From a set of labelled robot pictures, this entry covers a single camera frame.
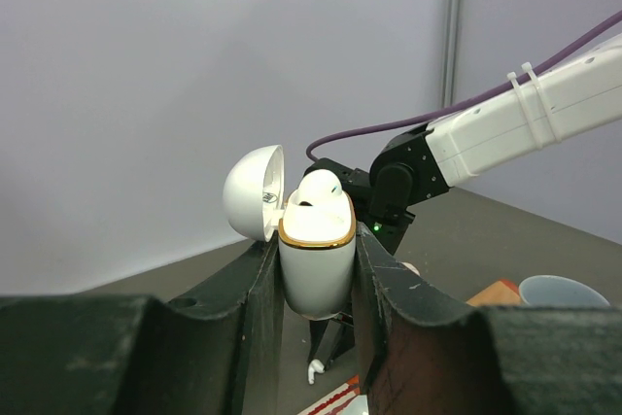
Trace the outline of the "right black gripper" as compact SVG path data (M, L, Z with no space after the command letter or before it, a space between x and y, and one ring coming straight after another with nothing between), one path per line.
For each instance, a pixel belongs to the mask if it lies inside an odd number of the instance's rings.
M408 212L415 185L412 171L402 164L390 164L378 173L375 182L360 168L350 168L328 158L310 165L304 175L326 169L337 176L353 201L356 218L376 236L385 250L394 255L415 216ZM321 363L325 370L353 348L353 318L339 313L333 318L310 321L308 363Z

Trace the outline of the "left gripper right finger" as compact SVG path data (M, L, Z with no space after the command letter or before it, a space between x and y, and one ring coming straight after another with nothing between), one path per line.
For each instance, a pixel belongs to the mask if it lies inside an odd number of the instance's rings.
M373 414L617 414L615 307L473 307L360 225L352 289L361 390Z

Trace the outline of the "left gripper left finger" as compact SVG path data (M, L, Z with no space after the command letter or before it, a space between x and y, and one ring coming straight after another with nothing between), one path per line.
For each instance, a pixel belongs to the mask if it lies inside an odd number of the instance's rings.
M273 414L284 298L276 241L191 290L5 296L5 414Z

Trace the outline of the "white earbud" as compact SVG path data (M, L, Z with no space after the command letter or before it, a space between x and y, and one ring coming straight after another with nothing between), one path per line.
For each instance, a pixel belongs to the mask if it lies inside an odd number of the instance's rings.
M318 359L313 359L307 366L307 382L314 385L317 374L325 373L325 365Z
M298 205L318 206L338 199L342 193L338 177L327 169L318 169L302 178L295 201Z

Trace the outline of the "white earbud charging case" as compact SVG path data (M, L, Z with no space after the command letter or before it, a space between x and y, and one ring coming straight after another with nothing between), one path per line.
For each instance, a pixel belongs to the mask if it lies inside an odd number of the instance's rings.
M327 320L341 311L351 290L357 228L353 201L343 190L327 204L298 205L299 185L285 196L284 177L279 145L240 158L223 188L227 221L248 239L276 239L289 307L308 320Z

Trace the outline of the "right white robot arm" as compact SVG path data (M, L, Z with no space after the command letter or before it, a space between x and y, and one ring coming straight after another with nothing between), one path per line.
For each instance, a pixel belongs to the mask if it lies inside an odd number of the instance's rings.
M621 38L614 36L557 68L524 63L501 93L393 138L368 171L320 158L356 216L391 254L415 216L408 207L512 159L621 118Z

